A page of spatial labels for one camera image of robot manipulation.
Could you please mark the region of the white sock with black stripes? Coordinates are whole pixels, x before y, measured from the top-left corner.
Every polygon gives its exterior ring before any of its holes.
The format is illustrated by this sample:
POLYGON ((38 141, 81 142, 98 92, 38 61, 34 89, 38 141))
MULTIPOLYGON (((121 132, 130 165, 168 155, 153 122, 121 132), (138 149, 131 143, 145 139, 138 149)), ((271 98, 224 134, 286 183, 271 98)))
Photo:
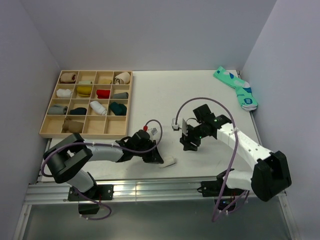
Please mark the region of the white sock with black stripes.
POLYGON ((167 156, 163 158, 163 163, 159 164, 159 168, 166 168, 172 166, 176 163, 175 159, 172 156, 167 156))

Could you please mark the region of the tan ribbed sock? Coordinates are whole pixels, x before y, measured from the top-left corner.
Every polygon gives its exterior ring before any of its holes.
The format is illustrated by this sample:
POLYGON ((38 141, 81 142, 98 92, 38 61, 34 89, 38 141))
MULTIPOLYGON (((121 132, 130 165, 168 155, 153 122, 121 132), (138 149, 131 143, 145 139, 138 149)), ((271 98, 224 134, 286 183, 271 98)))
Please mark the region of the tan ribbed sock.
POLYGON ((82 133, 84 123, 66 118, 62 124, 62 133, 82 133))

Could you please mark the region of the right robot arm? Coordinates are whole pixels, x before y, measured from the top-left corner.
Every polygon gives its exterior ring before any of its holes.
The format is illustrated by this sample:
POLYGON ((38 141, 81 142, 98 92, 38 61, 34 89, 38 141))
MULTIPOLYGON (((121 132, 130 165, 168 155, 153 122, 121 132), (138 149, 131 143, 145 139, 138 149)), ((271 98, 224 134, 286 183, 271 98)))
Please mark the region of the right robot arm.
POLYGON ((292 185, 287 157, 281 151, 272 152, 261 146, 242 131, 225 115, 215 116, 207 104, 193 111, 197 126, 186 120, 174 119, 172 127, 181 130, 180 143, 184 151, 196 152, 205 137, 213 137, 236 151, 250 166, 250 171, 234 168, 216 176, 211 189, 222 195, 232 190, 252 191, 262 201, 267 202, 292 185))

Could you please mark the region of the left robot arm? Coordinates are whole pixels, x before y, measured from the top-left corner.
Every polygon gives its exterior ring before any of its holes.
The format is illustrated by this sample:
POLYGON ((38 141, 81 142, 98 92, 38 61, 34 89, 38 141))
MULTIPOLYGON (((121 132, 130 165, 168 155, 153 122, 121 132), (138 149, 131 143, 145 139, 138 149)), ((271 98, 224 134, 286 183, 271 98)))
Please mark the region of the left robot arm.
POLYGON ((86 200, 95 198, 98 193, 92 175, 82 170, 87 162, 123 163, 133 157, 141 157, 148 164, 165 163, 153 139, 153 132, 144 130, 108 144, 84 142, 79 133, 73 133, 43 155, 55 182, 68 183, 86 200))

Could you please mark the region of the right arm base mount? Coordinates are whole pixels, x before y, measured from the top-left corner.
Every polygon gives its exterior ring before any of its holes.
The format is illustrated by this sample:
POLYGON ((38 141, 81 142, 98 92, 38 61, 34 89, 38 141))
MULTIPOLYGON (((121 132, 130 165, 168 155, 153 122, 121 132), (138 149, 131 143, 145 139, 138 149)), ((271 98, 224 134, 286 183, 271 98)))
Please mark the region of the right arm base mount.
MULTIPOLYGON (((202 181, 200 187, 197 188, 197 192, 201 193, 204 198, 206 197, 218 197, 221 191, 222 181, 202 181)), ((245 191, 242 189, 231 189, 225 186, 222 194, 222 199, 218 204, 218 210, 222 211, 226 208, 237 196, 240 196, 245 191)))

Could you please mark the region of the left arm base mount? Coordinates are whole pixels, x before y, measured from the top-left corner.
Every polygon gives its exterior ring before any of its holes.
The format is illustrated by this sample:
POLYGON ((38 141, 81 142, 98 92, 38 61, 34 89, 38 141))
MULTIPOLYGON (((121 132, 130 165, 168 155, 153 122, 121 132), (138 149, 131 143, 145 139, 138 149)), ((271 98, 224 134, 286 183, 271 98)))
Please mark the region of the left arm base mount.
POLYGON ((86 192, 80 192, 74 186, 71 186, 67 200, 78 202, 78 213, 82 216, 91 217, 99 212, 102 201, 113 199, 113 193, 114 186, 112 184, 94 185, 86 192))

